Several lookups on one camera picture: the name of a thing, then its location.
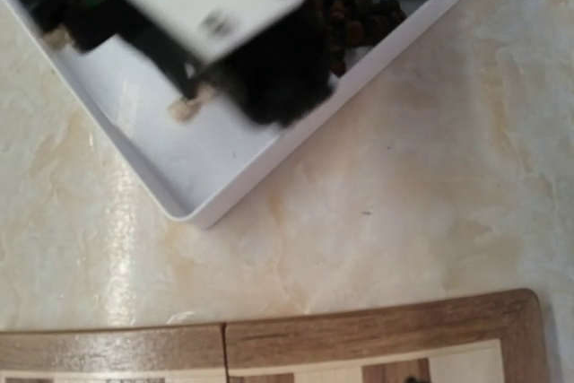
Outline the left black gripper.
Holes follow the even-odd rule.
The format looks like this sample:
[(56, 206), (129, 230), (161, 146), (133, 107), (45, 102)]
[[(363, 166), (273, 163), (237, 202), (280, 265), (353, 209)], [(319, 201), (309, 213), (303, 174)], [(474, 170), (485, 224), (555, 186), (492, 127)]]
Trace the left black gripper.
[(203, 89), (229, 95), (251, 122), (288, 127), (328, 100), (326, 33), (310, 0), (274, 26), (208, 65), (182, 48), (127, 0), (18, 0), (52, 47), (87, 54), (113, 37), (142, 54), (192, 100)]

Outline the white plastic tray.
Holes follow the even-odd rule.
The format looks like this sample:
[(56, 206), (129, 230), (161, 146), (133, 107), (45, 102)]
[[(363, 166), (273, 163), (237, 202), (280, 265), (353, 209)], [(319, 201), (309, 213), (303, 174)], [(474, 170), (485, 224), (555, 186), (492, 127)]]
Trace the white plastic tray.
[(406, 19), (377, 46), (351, 51), (334, 96), (288, 129), (254, 125), (222, 95), (177, 123), (167, 113), (175, 87), (120, 39), (86, 55), (39, 51), (164, 214), (207, 229), (458, 1), (404, 0)]

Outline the wooden chess board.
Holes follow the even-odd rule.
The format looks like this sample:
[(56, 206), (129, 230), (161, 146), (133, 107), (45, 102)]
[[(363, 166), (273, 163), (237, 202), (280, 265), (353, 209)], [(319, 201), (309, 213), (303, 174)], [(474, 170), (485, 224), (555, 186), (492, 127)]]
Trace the wooden chess board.
[(4, 382), (546, 382), (536, 294), (147, 328), (4, 332)]

